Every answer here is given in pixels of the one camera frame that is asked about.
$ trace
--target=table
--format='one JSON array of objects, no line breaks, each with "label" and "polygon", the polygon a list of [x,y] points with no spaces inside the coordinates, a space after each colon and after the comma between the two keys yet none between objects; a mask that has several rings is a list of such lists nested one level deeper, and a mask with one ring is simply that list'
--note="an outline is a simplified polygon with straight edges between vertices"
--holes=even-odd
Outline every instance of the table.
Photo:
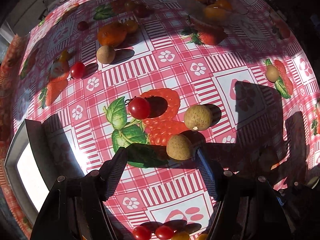
[{"label": "table", "polygon": [[[218,46],[189,42],[185,27],[192,25],[176,0],[136,0],[154,10],[142,19],[112,6],[111,1],[70,0],[28,37],[15,38],[1,66],[4,79],[0,79],[1,91],[7,92],[1,104],[2,118],[10,117],[14,132],[24,118],[43,122],[56,161],[72,167],[66,156],[73,153],[86,174],[111,159],[121,146],[112,139],[115,129],[106,119],[104,106],[149,93],[172,98],[168,109],[174,115],[159,117],[152,129],[144,123],[146,129],[139,130],[136,142],[145,143],[146,138],[156,142],[159,134],[170,132],[168,127],[178,130],[189,106],[211,104],[220,116],[211,128],[201,132],[201,139],[225,169],[252,177],[263,160],[270,167],[261,166],[259,172],[269,171],[268,179],[275,189],[318,174],[319,87],[299,42],[264,0],[239,0],[249,12],[237,24],[224,28],[228,37]],[[105,4],[111,5],[112,12],[104,12],[103,17],[113,17],[93,20],[100,12],[97,7]],[[138,32],[120,45],[116,63],[99,63],[95,57],[100,46],[98,28],[128,18],[139,22]],[[90,28],[80,32],[76,26],[83,20]],[[53,59],[65,48],[75,55],[69,64],[82,61],[87,75],[68,81],[54,103],[42,109],[38,100],[41,89],[47,84]],[[12,55],[19,69],[23,65],[27,69],[16,83],[18,68],[8,68]],[[276,85],[265,77],[268,60],[277,65],[282,78]],[[11,96],[12,114],[5,104]],[[2,158],[10,139],[2,140]],[[259,159],[266,151],[271,160]],[[23,221],[2,169],[0,183],[11,211],[29,236],[28,222]],[[176,218],[200,223],[201,229],[191,235],[192,239],[208,225],[214,204],[198,170],[171,162],[161,168],[127,165],[115,195],[105,203],[116,218],[116,226],[130,231],[146,221]]]}]

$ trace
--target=bolt head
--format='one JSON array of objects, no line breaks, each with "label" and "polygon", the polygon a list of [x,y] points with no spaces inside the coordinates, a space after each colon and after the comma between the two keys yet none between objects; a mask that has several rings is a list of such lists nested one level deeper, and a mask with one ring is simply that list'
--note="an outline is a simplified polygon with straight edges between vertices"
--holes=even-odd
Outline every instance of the bolt head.
[{"label": "bolt head", "polygon": [[232,171],[224,171],[223,175],[227,176],[227,177],[231,177],[233,175]]},{"label": "bolt head", "polygon": [[264,177],[264,176],[259,176],[258,177],[258,181],[260,181],[260,182],[266,182],[266,178]]},{"label": "bolt head", "polygon": [[94,170],[90,172],[90,176],[95,177],[99,175],[99,171],[98,170]]},{"label": "bolt head", "polygon": [[65,179],[66,179],[66,177],[62,175],[62,176],[59,176],[59,177],[57,178],[57,181],[58,181],[58,182],[63,182]]}]

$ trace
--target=red cherry tomato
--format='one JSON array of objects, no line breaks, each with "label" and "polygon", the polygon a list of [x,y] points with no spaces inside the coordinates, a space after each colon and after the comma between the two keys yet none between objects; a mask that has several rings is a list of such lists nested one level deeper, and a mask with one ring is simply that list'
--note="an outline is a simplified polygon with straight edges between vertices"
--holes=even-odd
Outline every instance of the red cherry tomato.
[{"label": "red cherry tomato", "polygon": [[135,97],[130,101],[128,111],[135,119],[146,119],[151,113],[150,103],[145,98]]},{"label": "red cherry tomato", "polygon": [[151,238],[151,231],[143,226],[136,227],[132,234],[136,240],[149,240]]},{"label": "red cherry tomato", "polygon": [[82,62],[77,61],[73,64],[73,66],[70,68],[70,75],[74,79],[79,79],[83,77],[85,70],[85,66]]},{"label": "red cherry tomato", "polygon": [[77,25],[77,29],[79,31],[85,31],[86,29],[89,29],[89,24],[85,21],[81,21]]},{"label": "red cherry tomato", "polygon": [[161,240],[171,239],[174,231],[168,226],[160,226],[156,229],[156,236]]}]

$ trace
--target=white square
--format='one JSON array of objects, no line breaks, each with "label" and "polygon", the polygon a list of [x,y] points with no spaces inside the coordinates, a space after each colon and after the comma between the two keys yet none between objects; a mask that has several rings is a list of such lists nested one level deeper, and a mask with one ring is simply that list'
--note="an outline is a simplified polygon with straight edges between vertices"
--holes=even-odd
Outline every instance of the white square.
[{"label": "white square", "polygon": [[167,88],[175,88],[178,86],[176,78],[169,78],[164,80],[165,86]]},{"label": "white square", "polygon": [[124,179],[131,179],[130,172],[129,172],[128,170],[123,171],[123,172],[122,172],[121,179],[122,179],[122,180],[124,180]]},{"label": "white square", "polygon": [[181,25],[181,22],[180,21],[173,21],[173,22],[171,22],[171,25],[172,26],[179,26],[179,25]]},{"label": "white square", "polygon": [[113,126],[111,123],[108,122],[108,124],[106,126],[103,127],[103,132],[104,132],[104,135],[109,138],[111,137],[111,134],[113,133]]},{"label": "white square", "polygon": [[75,92],[73,85],[67,88],[67,94],[68,96],[72,95]]},{"label": "white square", "polygon": [[166,14],[164,14],[167,18],[169,18],[169,17],[173,17],[173,13],[166,13]]},{"label": "white square", "polygon": [[230,41],[232,44],[239,44],[239,42],[238,42],[236,39],[233,39],[233,38],[229,38],[229,41]]},{"label": "white square", "polygon": [[148,85],[148,86],[145,86],[145,87],[142,87],[141,88],[141,92],[147,92],[149,90],[153,89],[152,85]]},{"label": "white square", "polygon": [[185,111],[185,108],[187,108],[187,103],[184,98],[180,99],[180,108],[178,111],[178,114],[183,113]]},{"label": "white square", "polygon": [[155,168],[145,168],[145,169],[141,169],[141,170],[142,170],[142,172],[143,172],[144,174],[147,174],[147,173],[151,173],[151,172],[155,172],[155,171],[156,171]]},{"label": "white square", "polygon": [[99,114],[104,114],[103,107],[107,108],[107,101],[97,104]]}]

